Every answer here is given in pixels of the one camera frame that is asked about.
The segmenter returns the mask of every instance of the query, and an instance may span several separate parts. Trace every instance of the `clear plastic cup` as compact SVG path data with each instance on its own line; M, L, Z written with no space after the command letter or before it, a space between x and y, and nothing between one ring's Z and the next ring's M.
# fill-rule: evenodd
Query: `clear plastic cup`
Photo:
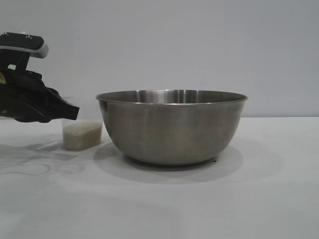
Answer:
M63 146L80 151L101 143L103 121L97 101L81 97L64 97L80 108L77 120L62 119Z

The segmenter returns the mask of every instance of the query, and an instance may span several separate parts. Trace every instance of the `stainless steel bowl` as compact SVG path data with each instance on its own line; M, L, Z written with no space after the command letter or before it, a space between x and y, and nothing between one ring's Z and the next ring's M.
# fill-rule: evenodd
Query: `stainless steel bowl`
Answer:
M158 165L217 156L237 129L246 96L195 90L122 91L97 96L106 129L125 155Z

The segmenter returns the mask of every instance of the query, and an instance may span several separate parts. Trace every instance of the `bowl base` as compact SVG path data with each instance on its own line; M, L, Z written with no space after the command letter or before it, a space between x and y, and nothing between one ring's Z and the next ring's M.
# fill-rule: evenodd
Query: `bowl base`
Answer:
M147 167L147 168L163 168L163 169L187 169L187 168L193 168L193 167L200 167L203 165L206 165L209 162L216 162L217 161L217 157L215 156L213 158L204 160L202 162L198 162L198 163L187 163L187 164L177 164L177 165L167 165L167 164L155 164L155 163L148 163L148 162L144 162L132 157L129 157L127 155L124 155L124 159L127 163L129 164L137 164L138 166L142 166L142 167Z

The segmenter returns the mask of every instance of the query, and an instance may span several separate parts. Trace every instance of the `screw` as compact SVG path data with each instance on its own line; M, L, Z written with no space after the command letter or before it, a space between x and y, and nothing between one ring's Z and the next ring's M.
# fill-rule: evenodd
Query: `screw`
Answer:
M25 36L26 40L27 41L31 41L32 40L32 36L28 35L28 36Z

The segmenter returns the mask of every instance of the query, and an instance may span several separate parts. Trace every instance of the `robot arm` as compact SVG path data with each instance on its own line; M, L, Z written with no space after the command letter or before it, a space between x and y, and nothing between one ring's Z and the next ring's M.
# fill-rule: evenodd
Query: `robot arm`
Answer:
M42 37L9 32L0 35L0 116L19 122L77 118L78 107L46 87L41 74L26 70L30 57L44 58L47 53Z

